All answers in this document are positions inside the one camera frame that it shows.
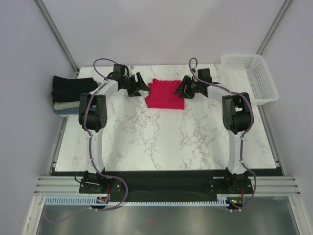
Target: white marble tabletop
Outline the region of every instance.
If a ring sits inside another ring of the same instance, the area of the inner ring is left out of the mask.
[[[251,93],[248,80],[225,81],[222,65],[210,68],[213,81],[232,91]],[[112,67],[100,67],[107,75]],[[187,65],[135,66],[148,84],[159,80],[182,80],[191,75]],[[93,68],[81,68],[79,78],[103,79]],[[185,100],[184,110],[148,109],[144,97],[128,97],[121,90],[107,100],[108,123],[103,134],[103,161],[113,170],[190,170],[224,169],[228,163],[229,139],[222,122],[222,106],[196,94]],[[244,161],[250,168],[276,168],[257,106],[255,123],[249,133]],[[88,160],[87,135],[78,115],[69,116],[59,152],[56,171],[84,171]]]

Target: folded red cloth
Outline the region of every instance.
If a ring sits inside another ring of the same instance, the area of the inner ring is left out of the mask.
[[[148,108],[160,109],[184,109],[184,98],[178,94],[173,94],[174,90],[180,85],[181,81],[159,81],[153,79],[149,83],[149,95],[145,97]]]

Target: gray wall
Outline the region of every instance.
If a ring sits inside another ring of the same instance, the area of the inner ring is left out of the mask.
[[[43,0],[79,67],[220,63],[255,53],[283,0]]]
[[[18,235],[61,118],[52,76],[73,71],[32,0],[0,1],[0,230]]]
[[[279,99],[266,105],[280,160],[313,219],[313,1],[295,0],[264,57]]]

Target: folded black cloth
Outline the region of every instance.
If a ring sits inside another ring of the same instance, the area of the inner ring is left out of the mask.
[[[79,101],[82,93],[95,90],[98,84],[92,77],[81,79],[67,79],[58,76],[53,77],[52,102],[74,102]]]

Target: white plastic basket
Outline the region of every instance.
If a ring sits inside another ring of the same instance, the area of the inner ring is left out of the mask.
[[[242,84],[245,83],[243,79],[249,81],[251,89],[247,92],[251,103],[263,105],[278,99],[277,89],[261,55],[226,54],[221,57],[221,61],[226,80]]]

